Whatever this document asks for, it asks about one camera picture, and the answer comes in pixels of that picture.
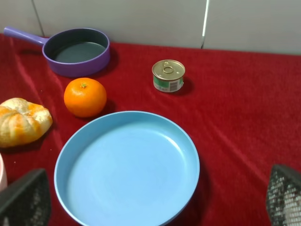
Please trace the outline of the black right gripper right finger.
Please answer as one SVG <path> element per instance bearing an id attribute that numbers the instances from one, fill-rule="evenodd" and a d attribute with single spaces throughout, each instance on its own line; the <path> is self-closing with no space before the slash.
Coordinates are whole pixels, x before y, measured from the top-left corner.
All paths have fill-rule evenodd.
<path id="1" fill-rule="evenodd" d="M 272 167 L 266 195 L 272 226 L 301 226 L 301 174 L 285 165 Z"/>

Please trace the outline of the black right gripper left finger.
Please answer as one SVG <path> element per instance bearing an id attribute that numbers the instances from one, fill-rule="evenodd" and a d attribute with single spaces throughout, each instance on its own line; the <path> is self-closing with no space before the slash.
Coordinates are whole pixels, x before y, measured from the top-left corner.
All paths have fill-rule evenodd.
<path id="1" fill-rule="evenodd" d="M 2 226 L 47 226 L 51 196 L 45 169 L 33 169 L 0 193 Z"/>

